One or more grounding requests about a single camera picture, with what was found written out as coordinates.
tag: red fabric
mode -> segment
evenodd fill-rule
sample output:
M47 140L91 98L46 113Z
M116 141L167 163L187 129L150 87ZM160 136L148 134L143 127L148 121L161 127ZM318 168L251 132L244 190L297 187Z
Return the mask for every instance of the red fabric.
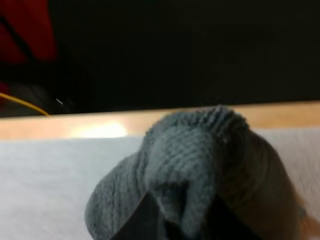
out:
M47 0L0 0L0 15L5 17L40 61L52 61L56 58L47 4ZM8 33L4 32L3 26L0 26L0 34L0 61L26 61Z

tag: dark background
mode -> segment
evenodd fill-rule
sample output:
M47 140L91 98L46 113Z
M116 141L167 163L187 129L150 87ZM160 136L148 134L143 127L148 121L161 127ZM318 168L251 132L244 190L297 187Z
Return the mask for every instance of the dark background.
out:
M75 112L320 99L319 1L48 3L58 61L24 78Z

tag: knit fabric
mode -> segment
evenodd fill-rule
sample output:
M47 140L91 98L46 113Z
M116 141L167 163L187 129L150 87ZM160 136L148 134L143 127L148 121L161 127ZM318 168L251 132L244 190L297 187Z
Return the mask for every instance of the knit fabric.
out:
M85 221L94 240L110 240L150 192L163 216L189 239L200 238L217 191L224 146L246 131L243 117L225 107L178 112L157 122L140 149L96 186Z

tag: light wood surface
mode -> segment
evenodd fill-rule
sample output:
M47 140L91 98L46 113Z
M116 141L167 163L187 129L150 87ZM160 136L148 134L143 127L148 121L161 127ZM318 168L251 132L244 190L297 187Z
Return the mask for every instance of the light wood surface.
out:
M232 107L253 128L320 126L320 102L257 104ZM163 116L193 109L17 117L0 120L0 139L95 138L141 135Z

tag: yellow wire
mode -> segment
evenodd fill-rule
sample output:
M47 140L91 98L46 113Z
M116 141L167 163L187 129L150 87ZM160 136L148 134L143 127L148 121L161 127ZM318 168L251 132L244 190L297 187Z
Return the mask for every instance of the yellow wire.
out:
M15 96L10 96L10 95L7 95L7 94L4 94L4 93L0 92L0 98L7 99L7 100L10 100L10 101L16 102L18 104L22 104L22 105L24 105L24 106L26 106L28 108L36 110L37 112L39 112L39 113L41 113L43 115L50 116L49 113L47 113L46 111L42 110L40 107L38 107L36 105L33 105L30 102L24 101L24 100L22 100L20 98L17 98Z

